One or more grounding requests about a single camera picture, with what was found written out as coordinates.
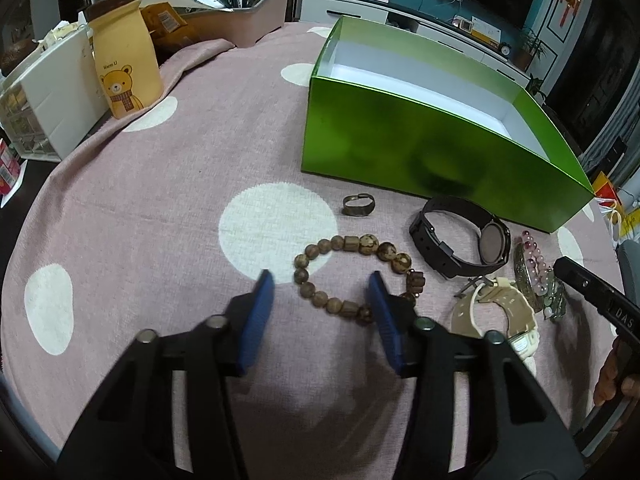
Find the white polka dot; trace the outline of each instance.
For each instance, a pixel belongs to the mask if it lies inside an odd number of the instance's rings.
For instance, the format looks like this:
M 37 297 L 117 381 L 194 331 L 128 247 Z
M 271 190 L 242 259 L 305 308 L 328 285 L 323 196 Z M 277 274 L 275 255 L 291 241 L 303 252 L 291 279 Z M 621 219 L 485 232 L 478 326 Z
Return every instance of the white polka dot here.
M 253 280 L 269 269 L 276 283 L 293 281 L 293 259 L 307 245 L 337 234 L 334 213 L 322 197 L 288 182 L 245 189 L 225 207 L 218 225 L 226 259 Z M 309 274 L 329 254 L 312 261 Z
M 140 130 L 148 130 L 149 128 L 158 126 L 175 114 L 177 107 L 178 99 L 172 95 L 168 95 L 142 117 L 133 121 L 123 132 L 139 132 Z
M 562 256 L 568 256 L 577 264 L 584 266 L 584 259 L 582 257 L 580 245 L 578 245 L 578 242 L 575 240 L 571 231 L 566 227 L 561 227 L 558 229 L 557 236 Z
M 582 212 L 587 215 L 587 218 L 593 222 L 593 209 L 591 209 L 591 204 L 587 204 L 582 208 Z
M 524 364 L 531 372 L 531 375 L 535 377 L 538 373 L 538 369 L 536 367 L 536 360 L 533 358 L 533 355 L 524 359 Z
M 24 308 L 36 341 L 51 355 L 66 350 L 74 332 L 74 290 L 59 264 L 36 270 L 24 288 Z
M 323 38 L 328 38 L 331 29 L 329 27 L 311 27 L 307 32 L 314 32 L 318 36 L 322 36 Z
M 311 63 L 295 63 L 280 70 L 280 75 L 286 81 L 298 86 L 309 86 L 314 66 Z

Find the wooden bead bracelet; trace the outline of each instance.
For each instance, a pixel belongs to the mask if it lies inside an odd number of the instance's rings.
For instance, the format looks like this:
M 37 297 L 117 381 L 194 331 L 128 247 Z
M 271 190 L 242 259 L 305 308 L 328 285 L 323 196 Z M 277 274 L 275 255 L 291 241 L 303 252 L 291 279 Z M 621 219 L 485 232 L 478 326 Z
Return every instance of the wooden bead bracelet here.
M 311 300 L 314 307 L 325 308 L 329 314 L 337 314 L 342 317 L 355 318 L 363 323 L 373 322 L 371 308 L 367 304 L 358 305 L 353 301 L 342 301 L 339 298 L 329 298 L 322 290 L 316 290 L 311 283 L 306 267 L 309 261 L 315 260 L 320 254 L 329 251 L 359 252 L 365 256 L 375 254 L 379 260 L 389 263 L 396 274 L 406 275 L 406 291 L 400 296 L 415 306 L 416 298 L 424 290 L 424 273 L 411 268 L 411 256 L 406 253 L 398 253 L 395 245 L 390 242 L 379 243 L 374 235 L 334 236 L 331 240 L 323 238 L 317 244 L 306 246 L 305 252 L 299 254 L 293 260 L 296 267 L 293 273 L 293 281 L 300 286 L 300 296 Z

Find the bear illustration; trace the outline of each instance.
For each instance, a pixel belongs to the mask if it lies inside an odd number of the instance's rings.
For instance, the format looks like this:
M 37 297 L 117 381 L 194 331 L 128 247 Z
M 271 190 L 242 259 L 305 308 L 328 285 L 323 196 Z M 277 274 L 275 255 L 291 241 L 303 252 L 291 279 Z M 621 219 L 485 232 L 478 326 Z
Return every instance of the bear illustration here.
M 133 86 L 131 72 L 131 65 L 125 65 L 122 70 L 112 70 L 100 76 L 100 81 L 111 99 L 111 110 L 116 119 L 144 108 L 140 99 L 131 91 Z

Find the pink package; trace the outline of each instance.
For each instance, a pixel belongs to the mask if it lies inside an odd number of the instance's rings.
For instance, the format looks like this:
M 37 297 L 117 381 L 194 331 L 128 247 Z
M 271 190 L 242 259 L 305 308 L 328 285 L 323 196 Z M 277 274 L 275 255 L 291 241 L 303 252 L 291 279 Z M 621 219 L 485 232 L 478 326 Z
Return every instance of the pink package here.
M 20 164 L 9 151 L 4 140 L 0 139 L 0 195 L 6 195 L 15 185 L 20 175 Z

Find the screw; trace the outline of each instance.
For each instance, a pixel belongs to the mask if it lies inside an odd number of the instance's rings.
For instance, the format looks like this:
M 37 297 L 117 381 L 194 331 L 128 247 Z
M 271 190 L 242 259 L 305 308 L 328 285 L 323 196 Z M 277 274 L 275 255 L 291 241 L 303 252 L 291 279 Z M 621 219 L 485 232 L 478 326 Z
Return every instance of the screw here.
M 145 328 L 144 330 L 138 332 L 136 339 L 141 343 L 146 344 L 151 343 L 156 337 L 158 337 L 158 334 L 156 334 L 155 331 L 151 330 L 150 328 Z
M 436 328 L 436 322 L 430 317 L 419 317 L 414 321 L 414 326 L 418 330 L 433 330 Z
M 499 345 L 504 342 L 504 336 L 497 330 L 489 330 L 484 334 L 484 338 L 492 345 Z
M 211 316 L 205 321 L 205 324 L 209 328 L 220 329 L 224 328 L 229 320 L 224 316 Z

